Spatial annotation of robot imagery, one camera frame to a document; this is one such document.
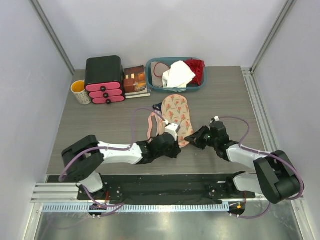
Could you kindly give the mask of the pink mesh laundry bag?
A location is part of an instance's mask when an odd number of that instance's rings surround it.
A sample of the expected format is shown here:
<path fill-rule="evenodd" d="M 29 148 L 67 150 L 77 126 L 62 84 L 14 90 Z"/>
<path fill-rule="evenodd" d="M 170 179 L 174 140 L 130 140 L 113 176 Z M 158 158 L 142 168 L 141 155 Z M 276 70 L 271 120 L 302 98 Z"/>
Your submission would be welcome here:
<path fill-rule="evenodd" d="M 172 94 L 162 101 L 162 112 L 157 110 L 154 111 L 159 115 L 162 115 L 162 117 L 170 123 L 177 123 L 180 125 L 178 144 L 180 148 L 186 147 L 189 142 L 185 141 L 184 138 L 194 133 L 187 99 L 182 95 Z M 148 117 L 148 139 L 157 135 L 162 135 L 165 131 L 164 120 L 156 113 L 152 112 Z"/>

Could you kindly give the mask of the navy blue bra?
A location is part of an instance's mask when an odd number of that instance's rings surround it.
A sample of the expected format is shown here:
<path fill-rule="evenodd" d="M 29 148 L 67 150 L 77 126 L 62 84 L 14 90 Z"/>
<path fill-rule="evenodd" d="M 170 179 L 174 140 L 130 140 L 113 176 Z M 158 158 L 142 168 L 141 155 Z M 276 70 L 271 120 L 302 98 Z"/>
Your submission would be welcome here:
<path fill-rule="evenodd" d="M 152 108 L 156 111 L 162 112 L 162 103 L 154 104 Z"/>

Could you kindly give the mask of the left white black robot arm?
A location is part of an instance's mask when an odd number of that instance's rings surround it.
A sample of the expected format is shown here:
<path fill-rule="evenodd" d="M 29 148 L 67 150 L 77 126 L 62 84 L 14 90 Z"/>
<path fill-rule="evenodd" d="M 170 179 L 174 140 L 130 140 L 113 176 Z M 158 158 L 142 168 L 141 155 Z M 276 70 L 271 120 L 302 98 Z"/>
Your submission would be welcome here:
<path fill-rule="evenodd" d="M 107 192 L 97 168 L 103 164 L 150 164 L 160 157 L 177 158 L 181 153 L 178 139 L 164 133 L 129 145 L 109 144 L 88 135 L 62 151 L 65 165 L 59 181 L 82 185 L 93 198 L 100 200 Z"/>

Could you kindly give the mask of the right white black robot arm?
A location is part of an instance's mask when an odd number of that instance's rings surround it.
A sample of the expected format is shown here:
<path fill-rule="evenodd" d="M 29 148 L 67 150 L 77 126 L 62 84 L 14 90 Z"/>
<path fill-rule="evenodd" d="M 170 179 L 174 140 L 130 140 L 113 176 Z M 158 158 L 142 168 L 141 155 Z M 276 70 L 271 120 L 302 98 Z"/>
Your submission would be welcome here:
<path fill-rule="evenodd" d="M 305 185 L 287 154 L 281 150 L 264 152 L 230 140 L 221 121 L 203 126 L 185 140 L 198 149 L 214 148 L 221 159 L 242 164 L 254 173 L 236 173 L 226 184 L 226 193 L 233 198 L 245 191 L 262 194 L 272 204 L 299 198 Z"/>

